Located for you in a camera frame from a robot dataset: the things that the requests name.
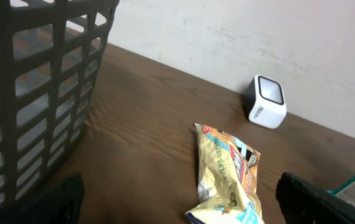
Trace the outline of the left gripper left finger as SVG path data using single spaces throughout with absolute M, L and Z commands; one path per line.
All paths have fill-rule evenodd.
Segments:
M 56 184 L 24 195 L 0 207 L 0 224 L 77 223 L 85 195 L 82 175 L 76 173 Z

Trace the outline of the yellow snack bag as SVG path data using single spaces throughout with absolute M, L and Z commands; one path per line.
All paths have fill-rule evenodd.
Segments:
M 260 153 L 237 137 L 195 124 L 199 205 L 185 213 L 190 223 L 263 223 L 257 196 Z

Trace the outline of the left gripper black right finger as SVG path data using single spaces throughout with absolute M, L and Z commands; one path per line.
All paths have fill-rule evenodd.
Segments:
M 275 196 L 287 223 L 355 224 L 355 206 L 291 172 L 282 174 Z

